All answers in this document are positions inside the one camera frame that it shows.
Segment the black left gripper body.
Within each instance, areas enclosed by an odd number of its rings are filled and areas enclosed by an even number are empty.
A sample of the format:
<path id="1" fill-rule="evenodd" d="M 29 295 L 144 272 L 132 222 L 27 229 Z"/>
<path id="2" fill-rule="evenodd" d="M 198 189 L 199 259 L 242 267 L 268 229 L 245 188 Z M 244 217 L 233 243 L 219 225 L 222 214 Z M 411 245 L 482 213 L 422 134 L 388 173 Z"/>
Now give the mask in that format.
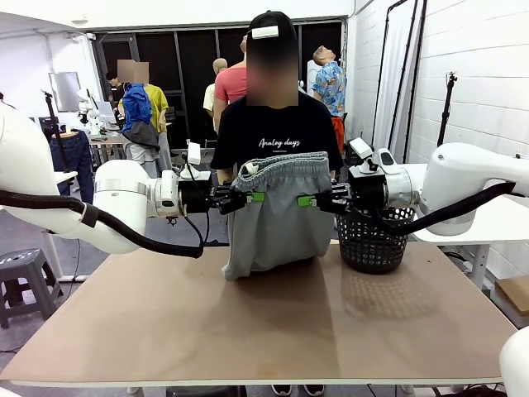
<path id="1" fill-rule="evenodd" d="M 186 213 L 206 213 L 231 195 L 228 186 L 215 185 L 211 180 L 182 180 L 178 189 L 180 204 Z"/>

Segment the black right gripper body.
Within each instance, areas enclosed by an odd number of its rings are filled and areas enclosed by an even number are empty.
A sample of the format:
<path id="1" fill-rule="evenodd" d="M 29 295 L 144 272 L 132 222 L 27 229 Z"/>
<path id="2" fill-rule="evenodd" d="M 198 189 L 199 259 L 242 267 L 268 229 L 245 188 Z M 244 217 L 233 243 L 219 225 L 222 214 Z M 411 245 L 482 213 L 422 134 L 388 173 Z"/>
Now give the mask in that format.
<path id="1" fill-rule="evenodd" d="M 335 199 L 336 214 L 347 214 L 353 209 L 374 210 L 386 206 L 386 177 L 382 175 L 354 177 L 350 175 L 345 183 L 332 180 L 334 191 L 345 190 L 346 194 Z"/>

